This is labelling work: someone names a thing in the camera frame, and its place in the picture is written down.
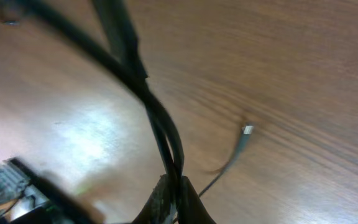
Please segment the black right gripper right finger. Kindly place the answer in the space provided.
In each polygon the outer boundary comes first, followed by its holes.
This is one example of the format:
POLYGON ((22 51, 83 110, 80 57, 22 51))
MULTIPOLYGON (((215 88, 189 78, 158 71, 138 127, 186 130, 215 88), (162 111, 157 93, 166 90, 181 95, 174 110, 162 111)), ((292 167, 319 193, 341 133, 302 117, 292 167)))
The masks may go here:
POLYGON ((188 177, 181 180, 181 203, 178 207, 179 224, 216 224, 206 211, 188 177))

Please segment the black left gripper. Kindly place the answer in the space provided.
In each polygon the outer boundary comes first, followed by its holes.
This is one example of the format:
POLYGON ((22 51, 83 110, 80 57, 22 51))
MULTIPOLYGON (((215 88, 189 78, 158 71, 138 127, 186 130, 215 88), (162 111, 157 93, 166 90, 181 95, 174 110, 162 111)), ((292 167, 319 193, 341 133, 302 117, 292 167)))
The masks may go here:
POLYGON ((0 161, 0 224, 75 223, 104 223, 104 217, 80 205, 18 158, 0 161))

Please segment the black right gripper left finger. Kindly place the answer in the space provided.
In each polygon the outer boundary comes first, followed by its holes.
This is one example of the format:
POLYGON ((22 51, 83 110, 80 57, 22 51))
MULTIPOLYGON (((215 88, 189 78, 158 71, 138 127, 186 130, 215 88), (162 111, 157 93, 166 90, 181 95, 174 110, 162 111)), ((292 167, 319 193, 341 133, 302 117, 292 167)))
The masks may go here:
POLYGON ((170 178, 164 174, 160 176, 149 199, 132 224, 172 224, 176 212, 170 178))

